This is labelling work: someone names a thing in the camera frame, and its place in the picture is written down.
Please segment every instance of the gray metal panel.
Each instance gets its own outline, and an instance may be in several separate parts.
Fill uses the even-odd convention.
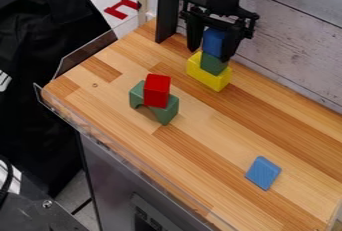
[[[134,210],[130,204],[134,194],[185,231],[213,230],[127,168],[119,156],[83,135],[81,139],[103,231],[134,230]]]

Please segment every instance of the wood grain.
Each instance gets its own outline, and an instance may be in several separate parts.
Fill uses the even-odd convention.
[[[221,230],[325,230],[342,197],[341,115],[235,62],[232,83],[215,93],[186,76],[186,40],[158,45],[154,25],[69,70],[43,96]],[[120,75],[104,79],[104,67]],[[129,90],[149,72],[171,76],[180,98],[169,126],[129,107]],[[282,168],[267,192],[244,178],[259,155]]]
[[[294,1],[295,8],[279,0],[241,0],[242,7],[261,19],[255,37],[243,41],[235,59],[342,113],[342,29],[305,13],[330,16],[326,19],[340,24],[342,12],[333,4],[339,0],[280,1]]]

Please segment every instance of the red block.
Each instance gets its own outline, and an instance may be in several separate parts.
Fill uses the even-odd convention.
[[[164,75],[147,75],[144,86],[144,105],[166,108],[169,101],[171,78]]]

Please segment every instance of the blue block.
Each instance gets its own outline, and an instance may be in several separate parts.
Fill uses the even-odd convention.
[[[263,190],[268,190],[281,172],[281,168],[258,156],[246,174],[246,178]]]
[[[204,31],[203,51],[216,58],[222,58],[222,48],[225,36],[225,32],[212,28]]]

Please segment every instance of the wooden table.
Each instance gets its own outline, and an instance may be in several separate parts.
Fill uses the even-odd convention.
[[[43,97],[222,230],[325,230],[342,197],[341,115],[235,62],[216,93],[185,74],[183,36],[159,45],[154,33],[155,22],[145,24]],[[180,98],[165,127],[129,107],[129,90],[149,72],[171,76]],[[259,155],[282,168],[267,192],[244,177]]]

